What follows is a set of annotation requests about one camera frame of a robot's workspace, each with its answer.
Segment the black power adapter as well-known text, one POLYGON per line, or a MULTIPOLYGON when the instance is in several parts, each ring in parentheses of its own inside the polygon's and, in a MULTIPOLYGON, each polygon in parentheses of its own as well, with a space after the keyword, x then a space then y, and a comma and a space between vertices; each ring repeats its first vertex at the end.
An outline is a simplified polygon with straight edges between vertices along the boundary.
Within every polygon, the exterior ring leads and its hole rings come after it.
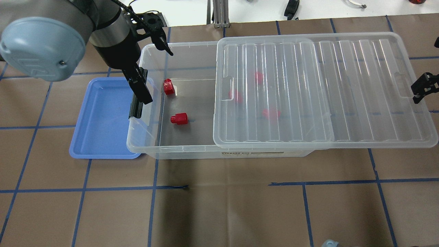
POLYGON ((298 11, 299 5, 300 0, 289 0, 284 9, 284 17, 286 17, 287 20, 292 20, 296 12, 298 11))

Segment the clear plastic box lid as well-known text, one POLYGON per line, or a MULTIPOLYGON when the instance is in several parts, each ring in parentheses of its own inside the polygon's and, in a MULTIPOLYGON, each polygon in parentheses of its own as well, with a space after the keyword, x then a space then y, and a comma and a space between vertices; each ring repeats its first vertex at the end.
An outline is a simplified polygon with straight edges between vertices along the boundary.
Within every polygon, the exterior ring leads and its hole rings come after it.
POLYGON ((226 37, 217 44, 214 143, 227 149, 430 148, 438 133, 393 32, 226 37), (254 72, 264 82, 254 82, 254 72), (229 97, 243 94, 243 103, 229 97), (269 121, 264 108, 281 112, 269 121))

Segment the blue plastic tray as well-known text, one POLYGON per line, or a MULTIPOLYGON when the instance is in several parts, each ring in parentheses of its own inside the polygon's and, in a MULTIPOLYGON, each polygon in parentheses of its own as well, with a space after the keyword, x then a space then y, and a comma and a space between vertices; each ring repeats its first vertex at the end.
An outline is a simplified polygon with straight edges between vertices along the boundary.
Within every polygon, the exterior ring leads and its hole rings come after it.
POLYGON ((127 148, 133 97, 124 77, 97 77, 87 86, 69 148, 72 158, 134 159, 127 148))

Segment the aluminium frame post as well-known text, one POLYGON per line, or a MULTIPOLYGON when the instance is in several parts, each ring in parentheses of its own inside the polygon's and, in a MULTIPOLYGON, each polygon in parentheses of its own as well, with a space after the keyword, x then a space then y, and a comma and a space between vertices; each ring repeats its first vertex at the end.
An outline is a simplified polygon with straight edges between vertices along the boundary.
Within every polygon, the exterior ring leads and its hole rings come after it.
POLYGON ((213 24, 215 28, 229 28, 229 1, 207 0, 206 23, 213 24))

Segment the red block by wall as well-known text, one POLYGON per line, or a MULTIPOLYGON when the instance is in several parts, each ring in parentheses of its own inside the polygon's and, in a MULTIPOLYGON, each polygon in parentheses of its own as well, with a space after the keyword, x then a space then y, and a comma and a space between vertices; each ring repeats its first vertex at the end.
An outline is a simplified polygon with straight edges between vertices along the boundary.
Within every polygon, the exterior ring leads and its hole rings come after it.
POLYGON ((163 81, 163 91, 166 95, 175 94, 175 88, 174 88, 174 85, 173 85, 171 79, 166 78, 163 81))

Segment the brown bottle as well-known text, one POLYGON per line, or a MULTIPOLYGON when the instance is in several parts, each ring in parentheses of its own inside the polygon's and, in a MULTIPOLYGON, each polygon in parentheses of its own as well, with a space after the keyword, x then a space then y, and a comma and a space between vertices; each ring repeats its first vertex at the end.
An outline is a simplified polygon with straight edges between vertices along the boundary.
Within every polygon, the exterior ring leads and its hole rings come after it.
POLYGON ((412 4, 423 4, 426 0, 408 0, 412 4))

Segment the clear plastic storage box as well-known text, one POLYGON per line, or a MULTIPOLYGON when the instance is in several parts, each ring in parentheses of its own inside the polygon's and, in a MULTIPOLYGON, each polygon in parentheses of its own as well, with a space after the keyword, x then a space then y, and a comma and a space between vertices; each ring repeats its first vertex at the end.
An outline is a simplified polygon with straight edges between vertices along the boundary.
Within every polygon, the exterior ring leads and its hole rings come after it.
POLYGON ((216 41, 172 43, 173 56, 154 44, 141 50, 153 102, 143 105, 139 119, 130 118, 126 146, 133 153, 158 160, 195 158, 305 157, 312 150, 225 149, 213 140, 216 41), (171 79, 175 94, 166 95, 163 81, 171 79), (187 113, 186 125, 170 117, 187 113))

